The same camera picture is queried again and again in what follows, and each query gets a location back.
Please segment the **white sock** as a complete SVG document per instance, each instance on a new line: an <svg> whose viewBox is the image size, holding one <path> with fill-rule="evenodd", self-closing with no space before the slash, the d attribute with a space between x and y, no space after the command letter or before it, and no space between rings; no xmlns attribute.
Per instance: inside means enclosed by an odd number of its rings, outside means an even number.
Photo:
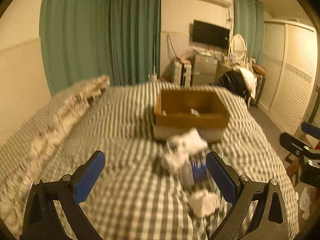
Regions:
<svg viewBox="0 0 320 240"><path fill-rule="evenodd" d="M189 158L206 150L207 147L208 142L199 135L196 128L182 135L174 135L166 142L161 156L161 166L170 175L179 175Z"/></svg>
<svg viewBox="0 0 320 240"><path fill-rule="evenodd" d="M188 204L197 218L204 218L220 208L218 195L207 190L196 191L188 198Z"/></svg>

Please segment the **clear plastic bottle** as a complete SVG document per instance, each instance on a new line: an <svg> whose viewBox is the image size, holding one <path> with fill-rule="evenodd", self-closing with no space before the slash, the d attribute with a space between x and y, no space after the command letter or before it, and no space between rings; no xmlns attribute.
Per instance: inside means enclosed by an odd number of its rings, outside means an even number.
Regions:
<svg viewBox="0 0 320 240"><path fill-rule="evenodd" d="M181 184L186 189L207 179L207 167L204 159L190 159L180 169Z"/></svg>

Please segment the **dark patterned suitcase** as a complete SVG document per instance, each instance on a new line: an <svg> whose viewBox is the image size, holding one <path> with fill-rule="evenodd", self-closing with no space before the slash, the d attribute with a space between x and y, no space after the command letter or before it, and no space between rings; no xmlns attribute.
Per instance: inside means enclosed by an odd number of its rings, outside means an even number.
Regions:
<svg viewBox="0 0 320 240"><path fill-rule="evenodd" d="M255 90L255 99L251 99L250 100L250 105L251 106L257 106L258 105L259 100L260 100L261 95L262 95L262 92L263 92L265 80L266 80L266 78L263 75L260 75L258 73L255 73L255 75L257 77L257 85L256 85L256 90Z"/></svg>

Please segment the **chair with draped clothes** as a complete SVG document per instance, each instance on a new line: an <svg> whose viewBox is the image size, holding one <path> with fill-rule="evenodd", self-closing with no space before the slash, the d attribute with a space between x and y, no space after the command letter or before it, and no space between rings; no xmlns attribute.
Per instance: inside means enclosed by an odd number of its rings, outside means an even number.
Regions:
<svg viewBox="0 0 320 240"><path fill-rule="evenodd" d="M236 67L221 74L216 85L244 99L253 100L256 96L257 77L245 68Z"/></svg>

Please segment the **white louvered wardrobe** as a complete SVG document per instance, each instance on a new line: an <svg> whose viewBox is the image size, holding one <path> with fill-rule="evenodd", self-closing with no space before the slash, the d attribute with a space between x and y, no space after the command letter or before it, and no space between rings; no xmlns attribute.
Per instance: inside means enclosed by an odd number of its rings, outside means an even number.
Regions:
<svg viewBox="0 0 320 240"><path fill-rule="evenodd" d="M295 133L311 100L317 74L317 33L305 24L265 21L266 79L259 107L284 132Z"/></svg>

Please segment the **checkered bed duvet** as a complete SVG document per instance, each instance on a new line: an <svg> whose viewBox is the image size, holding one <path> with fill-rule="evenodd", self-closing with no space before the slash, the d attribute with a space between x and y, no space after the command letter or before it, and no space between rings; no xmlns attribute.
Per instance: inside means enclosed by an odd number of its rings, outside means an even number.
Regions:
<svg viewBox="0 0 320 240"><path fill-rule="evenodd" d="M110 87L93 102L84 117L51 154L31 156L31 144L53 128L54 115L68 96L81 91L85 81L58 92L1 146L1 219L14 236L22 233L23 215L32 182L59 180L72 174L95 150L106 164L81 208L103 239L208 239L229 208L221 200L215 214L198 219L187 204L189 192L179 177L161 167L164 153L152 133L153 106L161 89L177 89L164 82ZM275 178L285 202L289 239L299 231L296 192L263 129L243 99L224 88L193 87L216 92L230 113L222 141L211 144L238 174L255 181Z"/></svg>

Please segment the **brown cardboard box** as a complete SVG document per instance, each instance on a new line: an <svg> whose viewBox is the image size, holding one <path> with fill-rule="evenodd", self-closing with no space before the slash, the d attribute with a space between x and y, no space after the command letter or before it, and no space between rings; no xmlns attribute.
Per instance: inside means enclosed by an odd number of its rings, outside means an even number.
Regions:
<svg viewBox="0 0 320 240"><path fill-rule="evenodd" d="M165 141L192 128L207 142L220 142L230 114L214 91L163 89L154 107L153 134Z"/></svg>

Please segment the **dressing table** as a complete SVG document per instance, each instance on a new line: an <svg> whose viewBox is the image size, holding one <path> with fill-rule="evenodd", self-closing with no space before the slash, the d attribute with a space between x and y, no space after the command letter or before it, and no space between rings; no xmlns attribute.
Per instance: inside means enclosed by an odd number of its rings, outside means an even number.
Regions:
<svg viewBox="0 0 320 240"><path fill-rule="evenodd" d="M254 71L252 69L252 67L249 68L245 68L243 66L240 66L238 64L231 66L229 64L223 64L221 61L217 62L217 67L216 67L216 72L215 72L215 81L217 82L219 77L224 73L227 72L229 70L238 70L238 69L244 69L244 70L248 70L249 72L251 72L252 74L254 74Z"/></svg>

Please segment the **white oval vanity mirror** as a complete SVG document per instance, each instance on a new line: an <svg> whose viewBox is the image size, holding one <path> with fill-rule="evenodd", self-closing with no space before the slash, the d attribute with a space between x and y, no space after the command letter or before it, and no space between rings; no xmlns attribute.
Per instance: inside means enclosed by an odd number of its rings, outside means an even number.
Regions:
<svg viewBox="0 0 320 240"><path fill-rule="evenodd" d="M228 57L240 62L244 60L246 52L247 45L244 38L240 34L235 34L229 43Z"/></svg>

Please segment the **patterned pillow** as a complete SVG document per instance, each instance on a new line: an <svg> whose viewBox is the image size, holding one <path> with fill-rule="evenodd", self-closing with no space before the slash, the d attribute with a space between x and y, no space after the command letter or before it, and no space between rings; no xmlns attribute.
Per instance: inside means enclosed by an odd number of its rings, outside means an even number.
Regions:
<svg viewBox="0 0 320 240"><path fill-rule="evenodd" d="M108 75L85 80L71 92L54 113L52 123L35 137L30 147L30 162L40 165L66 139L72 128L82 119L91 104L110 87Z"/></svg>

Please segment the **silver mini fridge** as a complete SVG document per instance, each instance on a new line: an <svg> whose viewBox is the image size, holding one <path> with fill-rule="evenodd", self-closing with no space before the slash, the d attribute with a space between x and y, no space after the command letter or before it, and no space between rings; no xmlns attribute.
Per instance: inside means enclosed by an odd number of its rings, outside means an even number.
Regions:
<svg viewBox="0 0 320 240"><path fill-rule="evenodd" d="M191 59L192 85L213 84L216 77L217 61L213 57L195 55Z"/></svg>

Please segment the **white suitcase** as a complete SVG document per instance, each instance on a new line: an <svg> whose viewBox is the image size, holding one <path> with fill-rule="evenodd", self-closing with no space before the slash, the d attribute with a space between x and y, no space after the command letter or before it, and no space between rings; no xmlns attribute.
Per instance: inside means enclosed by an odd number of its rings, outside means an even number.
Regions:
<svg viewBox="0 0 320 240"><path fill-rule="evenodd" d="M171 81L173 84L182 87L190 87L192 67L189 60L172 61L171 70Z"/></svg>

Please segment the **small green curtain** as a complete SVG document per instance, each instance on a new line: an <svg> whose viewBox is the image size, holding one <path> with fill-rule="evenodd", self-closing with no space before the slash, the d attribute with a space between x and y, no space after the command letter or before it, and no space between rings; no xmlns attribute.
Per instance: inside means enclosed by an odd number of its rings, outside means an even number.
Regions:
<svg viewBox="0 0 320 240"><path fill-rule="evenodd" d="M256 63L264 58L264 4L257 0L234 1L234 34L240 34L247 44L247 57Z"/></svg>

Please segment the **large green curtain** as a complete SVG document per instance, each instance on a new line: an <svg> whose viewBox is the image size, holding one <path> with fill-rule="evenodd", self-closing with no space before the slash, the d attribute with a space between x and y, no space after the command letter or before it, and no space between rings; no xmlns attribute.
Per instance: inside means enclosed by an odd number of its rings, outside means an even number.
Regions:
<svg viewBox="0 0 320 240"><path fill-rule="evenodd" d="M161 0L42 0L40 38L51 94L108 75L112 85L159 72Z"/></svg>

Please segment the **black wall television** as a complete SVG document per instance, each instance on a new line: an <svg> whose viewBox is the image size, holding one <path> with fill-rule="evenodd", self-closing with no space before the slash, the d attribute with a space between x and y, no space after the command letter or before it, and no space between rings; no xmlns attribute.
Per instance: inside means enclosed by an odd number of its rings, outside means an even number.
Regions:
<svg viewBox="0 0 320 240"><path fill-rule="evenodd" d="M229 47L229 36L229 29L197 20L193 22L193 42L227 49Z"/></svg>

